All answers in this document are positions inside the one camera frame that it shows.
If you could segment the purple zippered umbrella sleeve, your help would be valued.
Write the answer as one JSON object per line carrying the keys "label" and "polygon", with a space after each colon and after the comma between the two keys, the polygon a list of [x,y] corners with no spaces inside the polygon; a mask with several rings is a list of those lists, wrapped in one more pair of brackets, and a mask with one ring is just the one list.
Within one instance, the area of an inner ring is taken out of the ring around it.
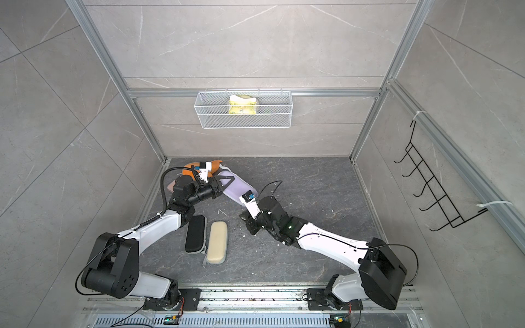
{"label": "purple zippered umbrella sleeve", "polygon": [[215,176],[219,178],[219,175],[231,175],[235,177],[235,181],[223,191],[223,194],[239,205],[243,206],[240,197],[249,190],[253,191],[258,197],[258,191],[229,168],[220,165],[220,169],[216,172]]}

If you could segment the white zippered umbrella sleeve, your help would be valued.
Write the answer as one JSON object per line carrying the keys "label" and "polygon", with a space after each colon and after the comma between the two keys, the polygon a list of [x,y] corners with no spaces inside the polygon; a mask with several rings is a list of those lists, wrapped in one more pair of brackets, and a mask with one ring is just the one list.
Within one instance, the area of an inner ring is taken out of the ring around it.
{"label": "white zippered umbrella sleeve", "polygon": [[211,225],[209,244],[205,263],[219,265],[226,260],[228,247],[228,226],[225,221],[216,221]]}

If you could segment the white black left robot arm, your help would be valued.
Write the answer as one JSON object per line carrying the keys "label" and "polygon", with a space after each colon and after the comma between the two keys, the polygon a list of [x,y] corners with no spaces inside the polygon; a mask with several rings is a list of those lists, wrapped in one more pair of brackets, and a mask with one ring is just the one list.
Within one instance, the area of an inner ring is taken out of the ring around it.
{"label": "white black left robot arm", "polygon": [[212,176],[207,181],[182,175],[175,180],[172,196],[167,200],[164,178],[161,178],[162,211],[128,230],[100,235],[89,261],[77,277],[82,287],[96,295],[116,299],[131,295],[177,302],[177,282],[141,272],[139,256],[165,235],[187,224],[194,216],[196,204],[222,195],[235,180],[233,174]]}

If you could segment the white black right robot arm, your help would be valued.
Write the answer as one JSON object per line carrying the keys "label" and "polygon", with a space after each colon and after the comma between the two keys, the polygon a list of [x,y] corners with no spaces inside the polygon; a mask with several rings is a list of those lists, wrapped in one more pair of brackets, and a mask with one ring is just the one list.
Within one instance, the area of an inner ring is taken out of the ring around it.
{"label": "white black right robot arm", "polygon": [[283,245],[319,253],[352,270],[332,276],[321,296],[323,305],[340,310],[354,300],[370,299],[396,309],[407,269],[383,240],[359,241],[328,232],[289,215],[271,196],[258,200],[249,192],[239,202],[246,208],[241,218],[251,235],[265,230]]}

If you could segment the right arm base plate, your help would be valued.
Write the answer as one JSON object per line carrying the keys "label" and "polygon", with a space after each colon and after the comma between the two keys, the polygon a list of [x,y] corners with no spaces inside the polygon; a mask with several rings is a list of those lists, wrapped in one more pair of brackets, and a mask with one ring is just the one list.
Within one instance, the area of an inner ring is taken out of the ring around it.
{"label": "right arm base plate", "polygon": [[308,309],[310,311],[321,311],[321,310],[364,310],[362,301],[358,299],[351,300],[350,302],[342,302],[336,299],[333,295],[326,295],[325,290],[322,288],[308,288],[306,293],[303,294],[303,300],[307,302]]}

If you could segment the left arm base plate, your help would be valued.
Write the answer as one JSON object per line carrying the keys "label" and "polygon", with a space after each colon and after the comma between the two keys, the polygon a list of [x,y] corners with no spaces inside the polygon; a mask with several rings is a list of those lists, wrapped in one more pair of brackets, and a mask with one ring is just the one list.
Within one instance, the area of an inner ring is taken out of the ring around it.
{"label": "left arm base plate", "polygon": [[183,308],[183,311],[195,311],[198,309],[202,290],[199,288],[183,288],[176,292],[169,291],[163,299],[146,298],[144,310],[171,311]]}

